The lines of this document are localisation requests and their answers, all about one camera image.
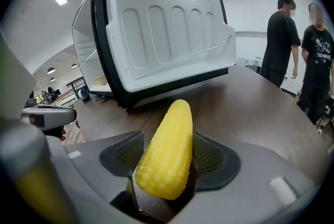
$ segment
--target white print on shirt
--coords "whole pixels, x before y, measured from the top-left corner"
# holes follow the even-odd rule
[[[316,41],[316,48],[317,48],[317,57],[322,60],[324,63],[326,63],[327,60],[330,61],[331,59],[331,46],[330,44],[325,41],[322,43],[318,38]]]

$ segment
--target ceiling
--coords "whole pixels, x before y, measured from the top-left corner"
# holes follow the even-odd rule
[[[35,91],[38,89],[42,89],[48,85],[50,85],[50,80],[52,77],[59,78],[72,69],[72,64],[78,64],[77,56],[75,53],[74,46],[71,45],[62,51],[58,52],[54,56],[52,56],[49,60],[44,62],[34,73],[33,76],[37,81]],[[56,69],[55,72],[48,75],[47,70],[53,67]]]
[[[30,73],[73,44],[71,25],[82,0],[13,0],[1,31],[9,47]]]

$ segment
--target beige bowl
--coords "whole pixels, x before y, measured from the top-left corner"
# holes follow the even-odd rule
[[[99,76],[94,81],[96,86],[103,86],[108,83],[105,76]]]

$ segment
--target man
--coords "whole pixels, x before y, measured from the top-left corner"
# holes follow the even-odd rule
[[[334,42],[330,33],[324,28],[324,12],[315,3],[308,6],[312,25],[306,28],[302,43],[302,57],[306,63],[302,93],[297,105],[305,111],[313,124],[321,117],[326,106],[330,86],[330,70],[334,80]]]
[[[292,51],[293,77],[298,72],[298,46],[301,44],[291,14],[296,9],[293,0],[278,0],[278,11],[271,15],[267,28],[267,48],[260,74],[280,87],[287,73]]]

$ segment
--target man in black t-shirt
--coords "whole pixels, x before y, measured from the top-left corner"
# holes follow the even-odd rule
[[[313,25],[307,27],[304,32],[302,57],[306,63],[306,71],[297,105],[303,111],[308,108],[307,116],[315,124],[321,117],[328,99],[330,70],[333,82],[334,42],[323,26],[322,9],[317,4],[311,3],[308,10]]]
[[[278,11],[271,15],[267,28],[267,48],[260,74],[280,87],[287,73],[290,54],[294,60],[293,77],[298,73],[298,46],[301,44],[291,19],[296,9],[293,0],[278,0]]]

